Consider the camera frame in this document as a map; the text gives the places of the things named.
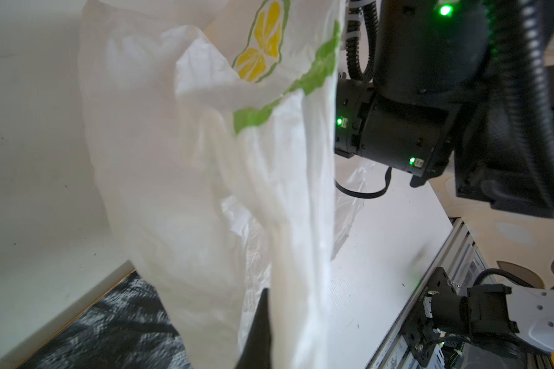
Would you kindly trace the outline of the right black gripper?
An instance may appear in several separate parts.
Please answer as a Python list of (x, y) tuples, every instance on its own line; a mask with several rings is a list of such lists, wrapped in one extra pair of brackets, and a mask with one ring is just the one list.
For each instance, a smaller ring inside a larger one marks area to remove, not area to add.
[(456, 105), (404, 104), (385, 98), (373, 84), (342, 78), (335, 104), (337, 155), (358, 156), (407, 172), (414, 188), (447, 168)]

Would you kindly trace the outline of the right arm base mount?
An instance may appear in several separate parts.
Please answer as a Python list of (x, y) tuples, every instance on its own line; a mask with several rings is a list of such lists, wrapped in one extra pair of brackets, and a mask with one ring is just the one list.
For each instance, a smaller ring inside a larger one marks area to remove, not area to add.
[(400, 331), (421, 368), (427, 368), (433, 356), (434, 347), (429, 346), (429, 342), (441, 335), (432, 318), (432, 296), (437, 294), (457, 296), (452, 281), (441, 267), (436, 267), (427, 282), (423, 282), (423, 288)]

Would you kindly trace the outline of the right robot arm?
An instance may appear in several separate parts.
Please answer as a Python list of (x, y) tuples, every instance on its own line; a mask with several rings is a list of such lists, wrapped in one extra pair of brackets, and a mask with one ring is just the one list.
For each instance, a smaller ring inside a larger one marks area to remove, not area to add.
[[(554, 218), (553, 34), (554, 1), (351, 1), (335, 153), (407, 172), (414, 188), (453, 163), (460, 198)], [(449, 341), (554, 353), (554, 292), (484, 279), (464, 295), (427, 284), (403, 325), (421, 365)]]

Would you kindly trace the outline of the white plastic bag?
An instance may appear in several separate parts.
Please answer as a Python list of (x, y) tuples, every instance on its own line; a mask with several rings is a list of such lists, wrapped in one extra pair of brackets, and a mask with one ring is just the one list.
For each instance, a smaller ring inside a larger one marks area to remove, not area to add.
[(236, 1), (212, 32), (89, 1), (78, 77), (113, 235), (196, 368), (232, 368), (263, 289), (274, 368), (332, 360), (343, 1)]

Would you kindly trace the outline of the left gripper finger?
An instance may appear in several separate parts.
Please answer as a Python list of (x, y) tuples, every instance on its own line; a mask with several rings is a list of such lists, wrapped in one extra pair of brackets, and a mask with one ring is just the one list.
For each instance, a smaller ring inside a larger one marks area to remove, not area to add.
[(269, 289), (263, 289), (243, 353), (235, 369), (271, 369), (272, 332)]

